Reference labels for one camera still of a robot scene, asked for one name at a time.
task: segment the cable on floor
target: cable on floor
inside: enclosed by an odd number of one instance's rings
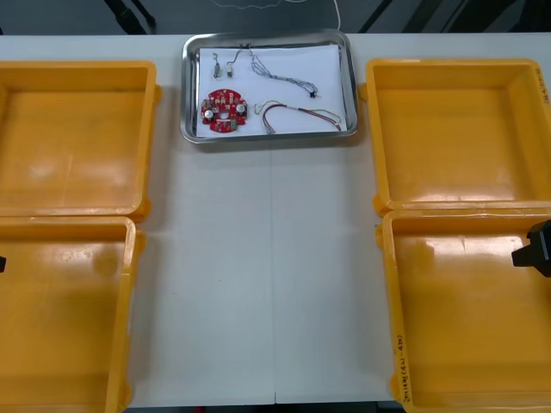
[[[247,4],[245,6],[238,6],[237,4],[220,4],[216,0],[210,0],[214,5],[221,7],[221,8],[232,8],[232,9],[239,9],[239,10],[247,10],[247,9],[269,9],[273,7],[278,7],[281,3],[305,3],[308,0],[277,0],[275,3],[272,4],[266,4],[265,6],[259,6],[257,4]],[[335,4],[335,13],[337,13],[337,30],[341,29],[341,11],[338,7],[337,0],[333,0]]]

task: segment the yellow plastic bin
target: yellow plastic bin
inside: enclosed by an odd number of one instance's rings
[[[527,59],[377,59],[366,69],[375,210],[551,207],[551,122]]]
[[[149,62],[0,63],[0,216],[149,212]]]
[[[0,219],[0,412],[123,411],[145,238],[127,218]]]
[[[549,210],[384,217],[391,389],[408,412],[551,411],[551,282],[511,259],[530,227],[549,217]]]

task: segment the wire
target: wire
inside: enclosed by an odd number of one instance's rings
[[[335,3],[335,12],[337,13],[337,30],[341,29],[341,10],[338,9],[337,0],[333,0]]]
[[[306,80],[300,80],[295,79],[293,77],[283,77],[283,76],[277,76],[272,75],[268,68],[264,66],[264,63],[260,61],[260,58],[256,55],[252,55],[252,61],[251,61],[251,67],[252,70],[258,74],[258,76],[267,77],[268,79],[274,79],[274,80],[282,80],[283,82],[289,82],[292,84],[295,84],[296,86],[304,89],[306,92],[310,94],[310,97],[318,97],[318,87],[310,82],[307,82]]]
[[[292,106],[288,106],[286,105],[285,103],[281,103],[281,102],[278,102],[278,101],[267,101],[265,102],[264,104],[256,104],[255,105],[255,114],[260,114],[263,109],[269,104],[269,103],[272,103],[272,105],[268,106],[266,108],[266,110],[264,110],[264,113],[262,115],[262,123],[264,124],[264,128],[266,129],[266,133],[268,135],[273,135],[276,133],[276,130],[274,129],[274,127],[272,125],[270,125],[270,123],[268,122],[268,117],[266,116],[266,114],[271,110],[271,109],[274,109],[274,108],[286,108],[286,109],[290,109],[290,110],[296,110],[298,112],[302,112],[303,114],[310,114],[311,116],[315,116],[317,118],[320,118],[320,119],[323,119],[323,120],[326,120],[327,122],[331,123],[334,127],[336,127],[336,129],[340,132],[342,131],[341,129],[341,126],[339,125],[340,121],[341,121],[341,117],[338,115],[338,114],[334,114],[333,112],[330,112],[329,110],[325,110],[325,109],[314,109],[314,110],[311,110],[311,109],[304,109],[304,108],[294,108]],[[319,112],[325,112],[331,116],[334,116],[335,118],[337,118],[338,120],[335,120],[335,119],[332,119],[330,118],[329,116],[325,116],[323,114],[320,114]]]
[[[239,10],[247,10],[247,9],[269,9],[272,7],[278,7],[281,3],[293,3],[293,4],[299,4],[299,3],[306,3],[308,0],[277,0],[275,3],[272,4],[266,4],[265,6],[258,6],[256,4],[247,4],[246,6],[238,6],[237,4],[220,4],[216,0],[210,0],[214,5],[222,8],[232,8],[232,9],[239,9]],[[337,13],[337,30],[341,29],[341,11],[338,7],[337,0],[333,0],[335,3],[335,13]]]
[[[216,6],[218,7],[222,7],[222,8],[232,8],[232,9],[239,9],[239,10],[247,10],[247,9],[259,9],[259,10],[263,10],[263,9],[269,9],[270,7],[277,7],[279,6],[281,3],[283,3],[283,0],[277,0],[276,3],[272,3],[272,4],[266,4],[265,6],[258,6],[256,4],[247,4],[246,6],[238,6],[236,4],[220,4],[218,2],[216,2],[216,0],[210,0],[212,3],[214,3]]]
[[[249,54],[250,54],[251,57],[253,56],[252,50],[251,50],[251,49],[248,49],[248,48],[247,48],[247,49],[239,49],[238,52],[235,53],[235,58],[233,58],[233,60],[232,60],[231,62],[227,62],[226,64],[229,63],[230,65],[233,65],[235,62],[238,61],[239,54],[240,54],[241,52],[244,52],[245,50],[247,50],[247,51],[249,52]]]

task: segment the black object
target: black object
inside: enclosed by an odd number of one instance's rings
[[[440,4],[442,0],[422,0],[402,33],[421,33]]]
[[[149,11],[144,7],[144,5],[141,3],[140,0],[132,0],[132,3],[134,6],[136,6],[136,9],[139,10],[139,12],[144,15],[145,21],[147,22],[147,25],[150,28],[155,28],[157,26],[157,21],[155,20],[155,17],[153,17]]]
[[[551,277],[551,220],[530,228],[530,244],[512,252],[515,267],[534,267],[545,277]]]
[[[480,33],[516,0],[467,0],[465,6],[451,23],[453,33]],[[551,0],[524,0],[523,11],[512,32],[551,31]]]
[[[362,26],[358,33],[367,33],[368,30],[373,26],[373,23],[383,14],[387,7],[392,3],[393,0],[382,0],[382,2],[377,6],[377,9],[371,14],[365,24]]]
[[[103,0],[115,15],[119,26],[128,34],[147,34],[139,24],[138,17],[122,2],[122,0]],[[157,25],[155,18],[149,14],[139,0],[132,0],[139,12],[144,15],[147,24],[154,28]]]
[[[511,32],[551,32],[551,1],[525,0],[520,20]]]

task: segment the floor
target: floor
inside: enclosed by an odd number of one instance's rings
[[[156,34],[227,33],[257,30],[336,28],[333,0],[141,0],[157,19]],[[461,0],[444,0],[424,28],[440,32]],[[507,31],[517,21],[524,0],[517,0],[488,31]],[[381,0],[337,0],[341,30],[357,33]],[[400,33],[421,0],[393,0],[370,29]],[[220,7],[234,5],[248,9]],[[124,34],[103,0],[2,0],[0,28],[4,34]]]

